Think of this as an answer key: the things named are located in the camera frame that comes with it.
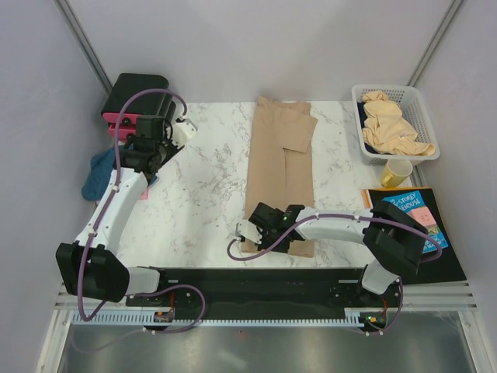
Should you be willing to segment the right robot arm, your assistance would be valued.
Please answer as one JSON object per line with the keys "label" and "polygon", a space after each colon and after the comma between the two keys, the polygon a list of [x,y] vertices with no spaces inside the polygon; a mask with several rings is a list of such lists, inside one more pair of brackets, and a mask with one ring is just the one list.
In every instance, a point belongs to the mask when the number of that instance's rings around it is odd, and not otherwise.
{"label": "right robot arm", "polygon": [[259,203],[236,226],[236,235],[259,250],[287,253],[292,242],[331,239],[366,246],[374,261],[366,265],[356,286],[357,300],[367,306],[380,301],[390,284],[417,277],[427,230],[387,201],[370,210],[335,212],[304,205],[285,211]]}

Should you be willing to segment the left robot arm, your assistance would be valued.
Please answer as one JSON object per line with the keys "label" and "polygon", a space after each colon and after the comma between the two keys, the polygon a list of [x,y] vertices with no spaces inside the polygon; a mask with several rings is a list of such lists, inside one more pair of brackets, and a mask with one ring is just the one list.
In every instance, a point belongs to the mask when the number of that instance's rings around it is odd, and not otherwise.
{"label": "left robot arm", "polygon": [[69,294],[118,302],[127,295],[143,293],[153,305],[169,300],[171,288],[159,280],[157,270],[126,267],[116,251],[135,204],[156,173],[196,133],[190,120],[171,124],[162,117],[138,117],[136,133],[117,148],[109,183],[89,223],[74,242],[57,248],[57,265]]}

